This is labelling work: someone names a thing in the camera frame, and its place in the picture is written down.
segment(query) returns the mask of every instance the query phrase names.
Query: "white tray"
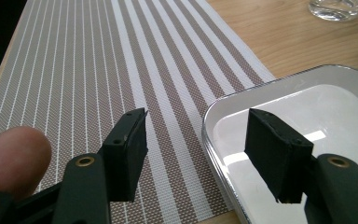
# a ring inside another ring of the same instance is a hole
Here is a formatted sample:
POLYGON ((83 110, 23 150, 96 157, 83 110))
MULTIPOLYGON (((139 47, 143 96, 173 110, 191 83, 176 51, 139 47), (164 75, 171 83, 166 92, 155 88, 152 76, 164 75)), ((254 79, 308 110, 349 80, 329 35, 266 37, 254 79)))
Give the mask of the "white tray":
POLYGON ((302 204, 276 203, 244 151, 249 108, 267 110, 314 143, 358 163, 358 71, 324 65, 215 101, 202 141, 242 223, 307 223, 302 204))

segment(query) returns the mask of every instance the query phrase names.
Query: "striped placemat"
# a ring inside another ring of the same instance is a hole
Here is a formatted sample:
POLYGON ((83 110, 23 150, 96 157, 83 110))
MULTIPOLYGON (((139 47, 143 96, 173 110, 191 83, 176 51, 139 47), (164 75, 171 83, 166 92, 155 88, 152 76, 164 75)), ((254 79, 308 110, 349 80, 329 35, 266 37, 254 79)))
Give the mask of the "striped placemat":
POLYGON ((195 223, 230 209, 201 147, 216 98, 273 79, 204 0, 29 0, 0 80, 0 132, 28 125, 53 146, 39 190, 145 107, 149 153, 115 223, 195 223))

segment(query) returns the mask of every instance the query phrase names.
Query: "glass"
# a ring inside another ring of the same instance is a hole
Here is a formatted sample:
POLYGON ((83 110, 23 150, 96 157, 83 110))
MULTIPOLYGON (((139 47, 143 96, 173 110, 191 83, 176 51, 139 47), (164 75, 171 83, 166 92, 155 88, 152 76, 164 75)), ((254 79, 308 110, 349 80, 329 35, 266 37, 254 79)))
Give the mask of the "glass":
POLYGON ((358 15, 358 0, 310 0, 309 9, 327 21, 351 21, 358 15))

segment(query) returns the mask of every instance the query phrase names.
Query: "woven placemat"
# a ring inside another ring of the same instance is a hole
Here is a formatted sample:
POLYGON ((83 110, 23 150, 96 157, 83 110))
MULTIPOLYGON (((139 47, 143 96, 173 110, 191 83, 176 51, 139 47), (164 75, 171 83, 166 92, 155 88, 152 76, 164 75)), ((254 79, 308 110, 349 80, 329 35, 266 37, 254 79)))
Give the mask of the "woven placemat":
POLYGON ((29 0, 0 79, 0 132, 43 131, 53 147, 38 190, 96 152, 145 107, 149 153, 135 203, 115 223, 195 223, 231 209, 201 147, 218 97, 274 76, 203 0, 29 0))

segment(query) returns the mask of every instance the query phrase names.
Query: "table surface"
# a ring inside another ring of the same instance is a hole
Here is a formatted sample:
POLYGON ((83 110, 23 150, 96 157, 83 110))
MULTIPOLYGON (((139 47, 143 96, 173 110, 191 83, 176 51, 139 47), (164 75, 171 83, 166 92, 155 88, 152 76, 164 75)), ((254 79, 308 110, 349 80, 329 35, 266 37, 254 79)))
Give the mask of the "table surface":
MULTIPOLYGON (((347 22, 317 19, 308 12, 308 0, 208 2, 275 77, 321 64, 358 69, 358 18, 347 22)), ((202 223, 239 221, 234 212, 228 212, 202 223)))

